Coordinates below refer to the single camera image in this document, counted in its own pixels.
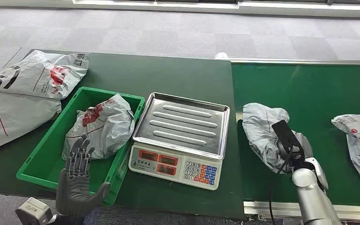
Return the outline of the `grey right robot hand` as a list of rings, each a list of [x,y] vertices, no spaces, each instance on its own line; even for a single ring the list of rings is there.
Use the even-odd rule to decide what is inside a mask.
[[[280,156],[289,166],[313,157],[309,140],[302,133],[292,131],[285,120],[274,123],[272,128],[278,138]]]

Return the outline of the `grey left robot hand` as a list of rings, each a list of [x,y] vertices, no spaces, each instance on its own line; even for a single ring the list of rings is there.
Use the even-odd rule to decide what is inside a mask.
[[[75,141],[58,181],[56,209],[61,217],[72,221],[86,217],[100,206],[111,187],[109,182],[104,182],[96,193],[90,193],[90,162],[95,148],[89,148],[89,144],[86,134]]]

